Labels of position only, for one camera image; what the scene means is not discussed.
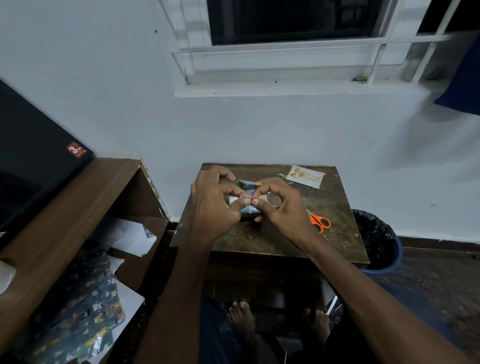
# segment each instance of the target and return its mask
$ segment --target red sticker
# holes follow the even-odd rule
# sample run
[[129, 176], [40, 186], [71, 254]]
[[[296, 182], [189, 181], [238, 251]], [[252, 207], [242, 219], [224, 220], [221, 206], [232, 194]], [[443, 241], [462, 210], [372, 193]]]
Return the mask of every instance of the red sticker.
[[77, 158], [80, 158], [82, 155], [84, 155], [87, 152], [85, 148], [83, 148], [82, 146], [79, 146], [78, 143], [76, 142], [71, 142], [67, 146], [67, 150]]

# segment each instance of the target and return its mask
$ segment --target scissors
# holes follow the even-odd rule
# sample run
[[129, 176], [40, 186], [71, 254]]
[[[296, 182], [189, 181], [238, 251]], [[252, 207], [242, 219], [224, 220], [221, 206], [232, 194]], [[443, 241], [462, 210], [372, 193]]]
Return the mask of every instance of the scissors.
[[320, 233], [322, 233], [324, 229], [329, 229], [330, 226], [332, 226], [332, 223], [330, 222], [329, 219], [324, 218], [323, 216], [318, 216], [316, 214], [313, 214], [310, 210], [307, 210], [307, 213], [310, 217], [310, 221], [312, 222], [312, 225], [316, 225], [319, 227]]

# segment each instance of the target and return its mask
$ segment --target white window frame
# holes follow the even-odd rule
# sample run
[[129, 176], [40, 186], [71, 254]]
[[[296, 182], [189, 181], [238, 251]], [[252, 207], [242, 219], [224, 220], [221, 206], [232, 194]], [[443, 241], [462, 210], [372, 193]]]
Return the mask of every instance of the white window frame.
[[[180, 28], [187, 37], [171, 56], [187, 84], [199, 73], [369, 66], [366, 84], [371, 85], [380, 65], [399, 65], [412, 43], [428, 43], [428, 50], [411, 80], [417, 83], [438, 42], [451, 39], [452, 36], [444, 32], [460, 3], [460, 0], [451, 0], [433, 35], [416, 35], [431, 0], [390, 0], [383, 8], [385, 16], [377, 23], [382, 36], [212, 46], [206, 0], [159, 1], [161, 4], [167, 1], [170, 8], [176, 6], [177, 20], [183, 20]], [[169, 18], [164, 4], [162, 8]]]

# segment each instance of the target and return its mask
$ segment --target wall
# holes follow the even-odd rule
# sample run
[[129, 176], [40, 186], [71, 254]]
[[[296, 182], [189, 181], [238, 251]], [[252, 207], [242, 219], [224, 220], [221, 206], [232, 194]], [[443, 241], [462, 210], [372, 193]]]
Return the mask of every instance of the wall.
[[142, 157], [172, 217], [204, 161], [325, 164], [398, 234], [480, 242], [479, 117], [427, 91], [174, 98], [158, 7], [4, 1], [0, 77], [99, 155]]

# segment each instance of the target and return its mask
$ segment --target orange scissors handle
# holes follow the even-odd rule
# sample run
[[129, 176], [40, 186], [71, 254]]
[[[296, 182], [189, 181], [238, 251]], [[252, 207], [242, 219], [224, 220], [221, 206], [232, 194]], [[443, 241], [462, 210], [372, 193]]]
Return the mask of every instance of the orange scissors handle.
[[312, 225], [318, 226], [318, 228], [320, 229], [320, 233], [322, 233], [324, 229], [329, 229], [332, 226], [332, 223], [330, 222], [330, 220], [327, 218], [324, 218], [323, 216], [311, 214], [309, 215], [309, 217]]

